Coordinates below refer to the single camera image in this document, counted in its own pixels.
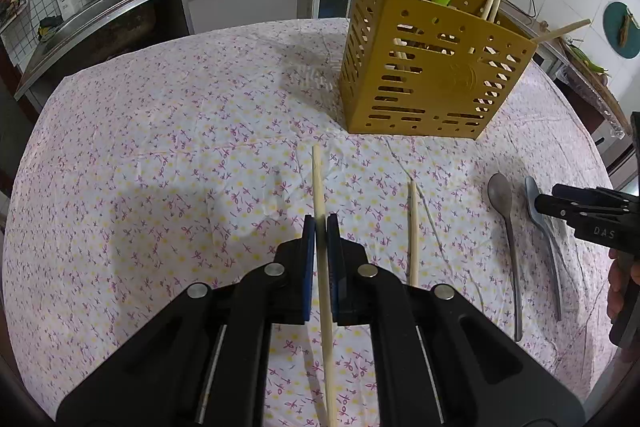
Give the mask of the person's right hand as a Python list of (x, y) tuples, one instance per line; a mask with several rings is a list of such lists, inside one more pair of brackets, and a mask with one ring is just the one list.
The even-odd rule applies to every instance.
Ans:
[(628, 277), (631, 277), (634, 283), (640, 284), (640, 265), (638, 262), (634, 262), (629, 269), (629, 274), (626, 275), (625, 271), (620, 269), (618, 251), (611, 249), (608, 252), (608, 257), (612, 259), (612, 265), (610, 271), (608, 271), (610, 287), (608, 288), (608, 309), (606, 312), (608, 312), (608, 317), (611, 321), (614, 321), (624, 306), (623, 286)]

